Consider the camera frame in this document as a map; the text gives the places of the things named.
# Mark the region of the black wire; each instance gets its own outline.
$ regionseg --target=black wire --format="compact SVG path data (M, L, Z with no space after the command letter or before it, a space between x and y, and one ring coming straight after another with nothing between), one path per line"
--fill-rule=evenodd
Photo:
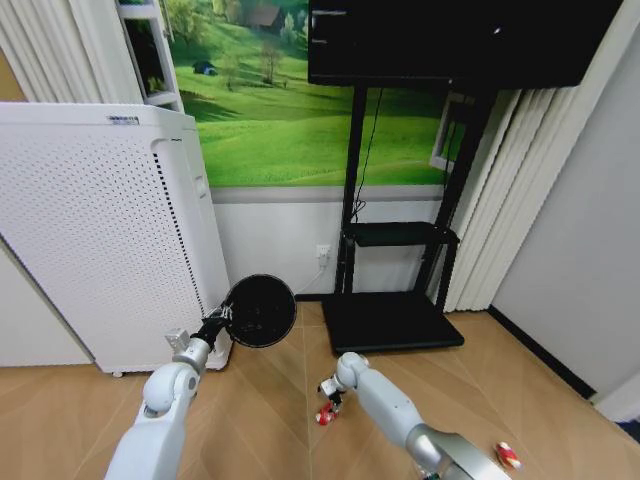
M360 192L362 191L362 186L364 185L364 177L367 172L367 165L369 164L369 155L371 154L371 145L373 144L373 136L376 133L376 124L378 123L378 112L380 111L380 101L382 100L382 92L384 88L380 89L380 93L378 94L378 103L376 104L376 113L373 117L373 127L371 128L371 136L369 137L369 145L367 146L367 156L364 160L364 167L362 167L362 179L360 181L360 187L358 187L358 194L356 195L356 200L354 202L354 209L351 213L351 218L356 218L356 223L358 223L358 212L361 212L364 207L367 206L367 202L364 200L360 200Z

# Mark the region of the television screen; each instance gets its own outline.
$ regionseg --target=television screen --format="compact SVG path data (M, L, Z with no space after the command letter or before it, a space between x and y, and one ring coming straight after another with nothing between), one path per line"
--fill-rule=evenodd
M311 0L309 81L577 85L621 0Z

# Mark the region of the black metal stand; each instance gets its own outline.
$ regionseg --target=black metal stand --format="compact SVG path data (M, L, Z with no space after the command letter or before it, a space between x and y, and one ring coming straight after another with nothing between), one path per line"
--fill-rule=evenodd
M449 225L469 175L495 95L494 90L475 95L474 113L454 162L435 223L354 224L351 223L351 219L367 101L367 87L355 87L335 289L334 295L323 302L331 344L337 353L437 348L464 343L462 335L443 314L458 243L458 238L449 229ZM420 271L413 290L354 294L356 245L424 245ZM447 251L434 305L425 292L443 245L447 246Z

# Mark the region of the white curtain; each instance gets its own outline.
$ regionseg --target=white curtain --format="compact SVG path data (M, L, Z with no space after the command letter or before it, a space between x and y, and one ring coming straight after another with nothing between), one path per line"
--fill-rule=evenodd
M0 46L29 101L142 103L114 0L1 0Z
M461 243L446 311L490 305L639 23L640 0L625 0L580 86L501 93L508 126L478 149L453 221Z

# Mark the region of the gray wall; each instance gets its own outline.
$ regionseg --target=gray wall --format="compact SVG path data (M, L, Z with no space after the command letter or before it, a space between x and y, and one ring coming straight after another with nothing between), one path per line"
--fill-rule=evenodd
M493 304L600 393L640 371L640 34Z

